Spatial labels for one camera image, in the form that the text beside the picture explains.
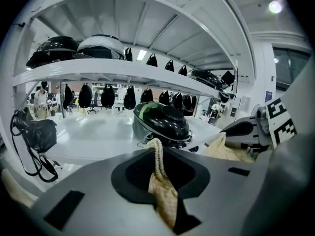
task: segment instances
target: rectangular ceiling light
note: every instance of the rectangular ceiling light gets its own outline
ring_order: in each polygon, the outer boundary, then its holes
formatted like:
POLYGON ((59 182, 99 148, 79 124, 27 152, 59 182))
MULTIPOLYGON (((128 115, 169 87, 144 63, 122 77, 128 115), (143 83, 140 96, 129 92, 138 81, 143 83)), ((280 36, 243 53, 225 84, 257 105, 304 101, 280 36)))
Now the rectangular ceiling light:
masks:
POLYGON ((143 60, 147 51, 140 50, 137 60, 143 60))

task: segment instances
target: chair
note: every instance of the chair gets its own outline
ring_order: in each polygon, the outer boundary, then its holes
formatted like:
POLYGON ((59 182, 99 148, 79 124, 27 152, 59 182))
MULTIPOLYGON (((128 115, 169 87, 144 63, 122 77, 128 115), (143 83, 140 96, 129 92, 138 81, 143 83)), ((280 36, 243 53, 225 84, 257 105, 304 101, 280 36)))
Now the chair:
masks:
POLYGON ((95 94, 95 96, 94 96, 94 100, 93 100, 93 103, 91 104, 91 109, 90 110, 88 110, 88 114, 90 113, 90 112, 98 112, 98 109, 94 109, 94 108, 96 108, 96 107, 98 107, 98 104, 97 104, 97 97, 98 97, 98 94, 96 93, 95 94))

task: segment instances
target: round light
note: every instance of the round light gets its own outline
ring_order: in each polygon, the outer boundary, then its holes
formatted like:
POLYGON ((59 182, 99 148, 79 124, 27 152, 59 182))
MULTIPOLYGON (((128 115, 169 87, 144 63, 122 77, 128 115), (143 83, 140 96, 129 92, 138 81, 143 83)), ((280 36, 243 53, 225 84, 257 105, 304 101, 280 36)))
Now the round light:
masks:
POLYGON ((272 1, 270 4, 269 4, 269 10, 272 12, 272 13, 279 13, 282 11, 282 6, 280 3, 278 3, 277 1, 272 1))

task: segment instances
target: window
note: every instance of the window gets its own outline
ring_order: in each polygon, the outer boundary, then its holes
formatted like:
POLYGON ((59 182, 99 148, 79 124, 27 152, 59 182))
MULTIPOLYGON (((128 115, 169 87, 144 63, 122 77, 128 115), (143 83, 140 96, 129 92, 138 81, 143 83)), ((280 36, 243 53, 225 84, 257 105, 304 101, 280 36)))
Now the window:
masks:
POLYGON ((285 91, 300 74, 310 54, 291 49, 274 48, 277 89, 285 91))

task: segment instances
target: helmet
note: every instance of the helmet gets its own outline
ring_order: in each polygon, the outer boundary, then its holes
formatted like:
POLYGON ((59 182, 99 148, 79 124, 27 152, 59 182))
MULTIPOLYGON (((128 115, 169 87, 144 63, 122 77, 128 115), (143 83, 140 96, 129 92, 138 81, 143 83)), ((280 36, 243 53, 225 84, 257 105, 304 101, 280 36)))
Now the helmet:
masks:
POLYGON ((73 59, 79 44, 71 37, 52 37, 41 44, 26 66, 36 68, 56 61, 73 59))
POLYGON ((103 50, 111 50, 117 53, 119 56, 123 56, 125 58, 124 46, 119 41, 118 38, 110 36, 110 35, 93 35, 83 40, 78 47, 78 52, 83 52, 85 49, 92 49, 98 47, 98 50, 104 48, 103 50))
POLYGON ((188 122, 183 114, 172 106, 165 106, 159 102, 144 102, 138 104, 133 113, 135 116, 133 132, 138 138, 144 138, 139 134, 142 127, 141 132, 146 135, 153 133, 156 137, 174 142, 190 140, 188 122))
POLYGON ((209 71, 192 70, 187 76, 214 89, 221 90, 223 86, 218 77, 209 71))

